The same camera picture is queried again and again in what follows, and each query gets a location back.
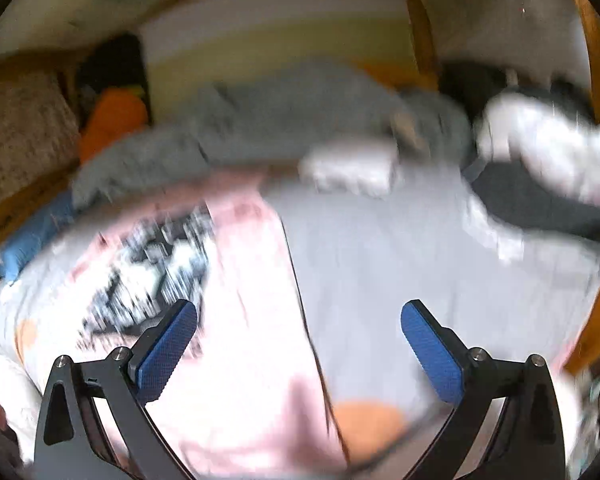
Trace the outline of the pink printed t-shirt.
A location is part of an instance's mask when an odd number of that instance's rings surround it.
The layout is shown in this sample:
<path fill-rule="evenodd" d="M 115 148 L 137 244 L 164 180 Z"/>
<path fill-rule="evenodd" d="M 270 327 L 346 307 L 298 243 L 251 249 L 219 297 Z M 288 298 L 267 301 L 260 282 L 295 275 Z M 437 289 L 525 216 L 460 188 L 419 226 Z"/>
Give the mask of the pink printed t-shirt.
<path fill-rule="evenodd" d="M 16 325 L 40 479 L 321 477 L 346 453 L 260 171 L 84 217 Z"/>

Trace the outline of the white clothes pile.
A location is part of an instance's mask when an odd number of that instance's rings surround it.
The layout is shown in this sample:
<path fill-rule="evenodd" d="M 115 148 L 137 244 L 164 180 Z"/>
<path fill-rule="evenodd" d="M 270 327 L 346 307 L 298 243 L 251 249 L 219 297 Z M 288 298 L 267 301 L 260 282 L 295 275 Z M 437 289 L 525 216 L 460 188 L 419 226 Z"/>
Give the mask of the white clothes pile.
<path fill-rule="evenodd" d="M 543 188 L 600 206 L 600 124 L 571 119 L 533 96 L 502 92 L 486 103 L 476 144 L 480 158 L 518 159 Z"/>

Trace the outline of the blue pillow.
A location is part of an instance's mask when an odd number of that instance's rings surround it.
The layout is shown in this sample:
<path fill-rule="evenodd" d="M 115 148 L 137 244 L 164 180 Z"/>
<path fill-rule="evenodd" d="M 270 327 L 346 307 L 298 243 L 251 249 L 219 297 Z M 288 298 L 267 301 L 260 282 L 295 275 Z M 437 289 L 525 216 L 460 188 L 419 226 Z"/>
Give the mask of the blue pillow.
<path fill-rule="evenodd" d="M 0 245 L 0 278 L 14 282 L 27 264 L 73 222 L 70 191 L 57 195 Z"/>

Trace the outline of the dark grey garment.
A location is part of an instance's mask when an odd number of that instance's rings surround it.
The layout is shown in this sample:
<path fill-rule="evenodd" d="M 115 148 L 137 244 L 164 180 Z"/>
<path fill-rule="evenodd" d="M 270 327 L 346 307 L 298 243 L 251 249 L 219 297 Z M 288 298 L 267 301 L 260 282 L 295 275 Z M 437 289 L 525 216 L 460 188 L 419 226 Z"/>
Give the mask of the dark grey garment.
<path fill-rule="evenodd" d="M 524 230 L 566 233 L 600 244 L 600 206 L 547 191 L 518 160 L 476 159 L 462 176 L 498 220 Z"/>

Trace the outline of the folded white garment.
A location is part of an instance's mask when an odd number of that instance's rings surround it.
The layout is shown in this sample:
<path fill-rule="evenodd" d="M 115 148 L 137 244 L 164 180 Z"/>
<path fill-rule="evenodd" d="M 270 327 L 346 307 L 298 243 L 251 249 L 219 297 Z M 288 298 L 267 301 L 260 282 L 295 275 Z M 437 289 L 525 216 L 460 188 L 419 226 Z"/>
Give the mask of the folded white garment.
<path fill-rule="evenodd" d="M 395 140 L 352 136 L 311 148 L 298 163 L 299 177 L 321 192 L 347 190 L 388 195 L 399 162 Z"/>

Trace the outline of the orange plush pillow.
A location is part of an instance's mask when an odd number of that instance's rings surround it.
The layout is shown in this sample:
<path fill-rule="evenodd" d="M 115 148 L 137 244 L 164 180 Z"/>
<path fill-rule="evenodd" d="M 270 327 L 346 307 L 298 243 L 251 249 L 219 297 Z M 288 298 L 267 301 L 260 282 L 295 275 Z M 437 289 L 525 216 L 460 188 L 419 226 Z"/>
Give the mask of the orange plush pillow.
<path fill-rule="evenodd" d="M 114 142 L 148 125 L 144 101 L 127 88 L 108 88 L 98 98 L 81 130 L 79 160 L 82 165 Z"/>

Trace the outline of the black backpack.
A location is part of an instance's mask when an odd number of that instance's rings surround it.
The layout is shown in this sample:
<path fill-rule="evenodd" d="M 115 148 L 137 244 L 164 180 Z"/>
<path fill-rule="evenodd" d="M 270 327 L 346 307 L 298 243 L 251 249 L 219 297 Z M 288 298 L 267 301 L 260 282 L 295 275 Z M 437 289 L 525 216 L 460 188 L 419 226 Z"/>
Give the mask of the black backpack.
<path fill-rule="evenodd" d="M 548 84 L 539 84 L 514 68 L 468 60 L 449 61 L 442 64 L 438 88 L 460 104 L 470 120 L 480 116 L 494 96 L 514 92 L 554 104 L 571 120 L 595 122 L 591 98 L 584 89 L 559 74 L 551 76 Z"/>

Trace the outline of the grey-green duvet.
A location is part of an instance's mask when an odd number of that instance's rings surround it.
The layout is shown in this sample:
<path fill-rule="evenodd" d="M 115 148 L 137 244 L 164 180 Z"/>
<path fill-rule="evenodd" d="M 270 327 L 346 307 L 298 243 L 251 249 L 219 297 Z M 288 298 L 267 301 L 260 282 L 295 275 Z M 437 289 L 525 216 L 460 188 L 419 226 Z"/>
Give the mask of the grey-green duvet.
<path fill-rule="evenodd" d="M 200 177 L 214 166 L 286 162 L 344 136 L 398 136 L 410 152 L 463 165 L 464 110 L 437 92 L 387 88 L 359 68 L 310 58 L 240 84 L 202 87 L 170 122 L 129 134 L 86 162 L 73 207 Z"/>

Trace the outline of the green white wall pad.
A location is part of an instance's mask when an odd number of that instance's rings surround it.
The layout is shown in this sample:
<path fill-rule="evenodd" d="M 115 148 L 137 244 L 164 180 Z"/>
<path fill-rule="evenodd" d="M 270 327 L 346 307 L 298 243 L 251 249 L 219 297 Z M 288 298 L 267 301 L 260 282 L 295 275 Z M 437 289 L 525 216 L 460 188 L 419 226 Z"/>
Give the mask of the green white wall pad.
<path fill-rule="evenodd" d="M 140 26 L 152 112 L 295 60 L 416 65 L 406 0 L 185 0 Z"/>

